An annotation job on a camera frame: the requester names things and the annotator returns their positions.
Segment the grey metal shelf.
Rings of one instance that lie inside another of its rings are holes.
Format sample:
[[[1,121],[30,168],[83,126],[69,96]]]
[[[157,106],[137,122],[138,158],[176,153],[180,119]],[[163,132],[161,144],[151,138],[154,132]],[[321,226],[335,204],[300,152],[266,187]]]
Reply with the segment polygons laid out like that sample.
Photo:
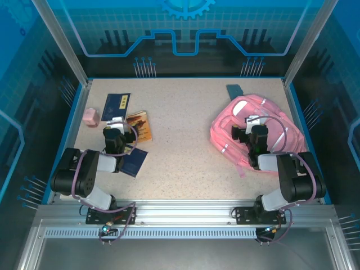
[[[339,228],[294,228],[279,242],[240,238],[29,237],[13,270],[360,270]]]

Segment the pink backpack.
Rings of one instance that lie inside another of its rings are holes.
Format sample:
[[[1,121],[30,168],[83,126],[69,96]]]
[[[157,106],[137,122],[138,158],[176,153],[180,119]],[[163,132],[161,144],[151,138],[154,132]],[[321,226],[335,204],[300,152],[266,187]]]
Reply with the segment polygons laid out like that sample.
[[[210,141],[216,149],[240,170],[255,171],[249,164],[249,150],[244,143],[232,138],[235,125],[247,129],[247,119],[264,116],[256,124],[268,128],[268,151],[306,152],[305,138],[292,120],[273,101],[256,94],[238,96],[216,117],[211,124]]]

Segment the small pink box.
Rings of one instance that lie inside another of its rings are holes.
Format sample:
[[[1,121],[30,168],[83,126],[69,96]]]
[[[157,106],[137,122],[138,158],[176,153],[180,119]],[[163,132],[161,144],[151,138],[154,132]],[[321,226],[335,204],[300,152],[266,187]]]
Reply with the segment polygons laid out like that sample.
[[[87,108],[82,117],[83,123],[88,127],[97,127],[100,123],[100,116],[96,109]]]

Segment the grey-blue pouch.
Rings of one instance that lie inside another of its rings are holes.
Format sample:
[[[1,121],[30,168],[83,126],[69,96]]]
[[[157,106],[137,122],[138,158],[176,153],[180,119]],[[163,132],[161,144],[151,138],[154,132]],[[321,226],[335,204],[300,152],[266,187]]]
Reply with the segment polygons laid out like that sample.
[[[238,84],[228,84],[228,85],[226,85],[226,88],[227,88],[227,92],[228,92],[228,95],[229,95],[229,98],[231,101],[236,99],[239,96],[244,95],[243,90],[241,89],[240,85],[238,85]]]

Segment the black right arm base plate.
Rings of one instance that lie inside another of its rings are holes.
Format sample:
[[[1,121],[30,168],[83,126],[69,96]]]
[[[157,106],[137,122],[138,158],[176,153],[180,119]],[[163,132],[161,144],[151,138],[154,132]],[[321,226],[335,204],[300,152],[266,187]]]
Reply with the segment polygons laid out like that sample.
[[[278,210],[264,211],[253,207],[236,207],[235,220],[237,225],[283,225],[286,217]]]

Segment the brown picture cover book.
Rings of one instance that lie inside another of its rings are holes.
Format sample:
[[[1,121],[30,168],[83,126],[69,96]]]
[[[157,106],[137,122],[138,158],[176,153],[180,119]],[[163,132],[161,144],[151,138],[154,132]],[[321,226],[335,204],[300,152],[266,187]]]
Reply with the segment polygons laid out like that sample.
[[[137,127],[138,141],[145,142],[152,140],[152,134],[150,129],[147,112],[140,111],[127,116],[127,123],[131,126]]]

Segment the aluminium frame post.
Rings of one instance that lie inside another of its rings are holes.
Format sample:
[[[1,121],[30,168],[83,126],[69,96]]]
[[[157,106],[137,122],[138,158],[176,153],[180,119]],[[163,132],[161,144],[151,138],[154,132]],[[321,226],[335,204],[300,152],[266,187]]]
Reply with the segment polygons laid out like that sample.
[[[284,88],[289,88],[296,74],[301,68],[308,53],[312,49],[315,41],[318,39],[324,25],[332,14],[339,0],[324,0],[321,8],[313,20],[306,36],[304,37],[297,53],[295,54],[283,80]]]
[[[48,2],[46,0],[31,0],[31,2],[40,14],[77,80],[83,87],[88,88],[88,77]]]

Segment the aluminium mounting rail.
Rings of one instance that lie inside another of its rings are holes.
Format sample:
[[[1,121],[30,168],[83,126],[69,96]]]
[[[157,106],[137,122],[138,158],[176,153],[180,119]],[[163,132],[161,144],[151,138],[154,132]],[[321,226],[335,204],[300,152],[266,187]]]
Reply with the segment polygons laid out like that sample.
[[[252,206],[251,200],[138,200],[136,227],[234,227],[232,209]],[[85,217],[78,213],[76,201],[41,205],[33,226],[81,227]],[[295,227],[338,225],[335,207],[317,202],[291,209]]]

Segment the navy book with yellow label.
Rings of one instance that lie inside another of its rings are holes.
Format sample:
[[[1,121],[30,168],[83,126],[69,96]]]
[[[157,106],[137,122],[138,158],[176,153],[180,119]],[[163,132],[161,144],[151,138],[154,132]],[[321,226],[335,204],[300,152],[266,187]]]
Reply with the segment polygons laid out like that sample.
[[[126,145],[125,152],[126,155],[122,156],[123,158],[123,165],[120,168],[122,173],[125,173],[133,178],[136,178],[138,172],[141,169],[145,158],[147,157],[148,152],[134,148],[130,153],[128,152],[131,149],[130,145]]]
[[[110,93],[107,95],[105,107],[102,113],[102,122],[111,121],[113,118],[127,115],[131,94],[130,93]]]

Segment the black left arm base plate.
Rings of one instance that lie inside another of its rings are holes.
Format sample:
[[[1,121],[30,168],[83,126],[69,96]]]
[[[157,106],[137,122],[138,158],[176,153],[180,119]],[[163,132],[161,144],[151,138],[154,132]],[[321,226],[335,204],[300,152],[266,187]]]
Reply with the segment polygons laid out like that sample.
[[[129,224],[135,224],[136,209],[130,215],[132,208],[128,207],[125,210],[116,213],[103,213],[93,209],[88,209],[85,217],[85,223],[90,225],[105,225],[107,222],[113,222],[115,225],[125,225],[130,217]]]

